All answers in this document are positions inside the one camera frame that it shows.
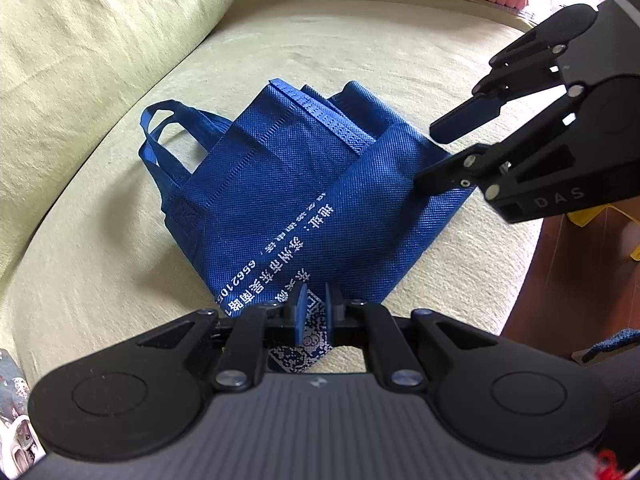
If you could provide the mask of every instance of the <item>sofa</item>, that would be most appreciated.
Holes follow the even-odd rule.
[[[269,78],[357,80],[428,134],[530,25],[468,0],[0,0],[0,346],[28,381],[215,301],[163,224],[140,113],[176,99],[236,117]],[[447,146],[496,142],[556,96],[505,106]],[[165,145],[204,156],[180,128]],[[475,191],[385,304],[499,333],[540,222]],[[336,349],[314,371],[363,366]]]

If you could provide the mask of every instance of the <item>blue bag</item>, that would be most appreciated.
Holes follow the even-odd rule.
[[[149,133],[158,110],[173,114]],[[158,143],[171,123],[208,152],[193,174]],[[233,122],[164,101],[140,125],[165,225],[229,316],[307,283],[304,345],[272,351],[281,370],[327,353],[326,282],[382,301],[471,193],[414,192],[447,152],[356,82],[327,100],[275,79]]]

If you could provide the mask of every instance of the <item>blue strap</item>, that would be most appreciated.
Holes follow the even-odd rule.
[[[173,112],[165,118],[151,133],[149,124],[158,110]],[[228,130],[231,121],[196,108],[185,106],[179,101],[168,100],[147,107],[140,117],[140,126],[146,141],[140,147],[138,155],[160,190],[162,205],[189,179],[191,173],[173,156],[168,149],[158,143],[160,135],[169,124],[180,124],[208,152]]]

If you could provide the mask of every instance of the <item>silver bolt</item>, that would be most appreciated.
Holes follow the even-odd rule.
[[[396,370],[391,374],[391,382],[398,386],[417,386],[424,380],[416,370]]]
[[[240,370],[222,370],[216,375],[216,382],[227,388],[237,388],[246,383],[247,376]]]
[[[484,197],[487,200],[493,200],[498,196],[498,193],[500,193],[500,186],[498,186],[497,184],[491,184],[484,192]]]
[[[474,164],[474,162],[476,161],[476,156],[475,155],[469,155],[465,161],[462,163],[462,165],[465,168],[471,168]]]
[[[566,91],[566,94],[569,97],[578,97],[582,92],[584,92],[584,86],[582,85],[573,85],[569,86],[569,89]]]

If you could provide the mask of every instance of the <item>white logo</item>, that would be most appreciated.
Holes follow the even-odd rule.
[[[316,388],[322,388],[328,382],[329,381],[327,381],[324,377],[316,377],[315,380],[309,381],[309,384],[311,384],[312,386],[314,386]]]

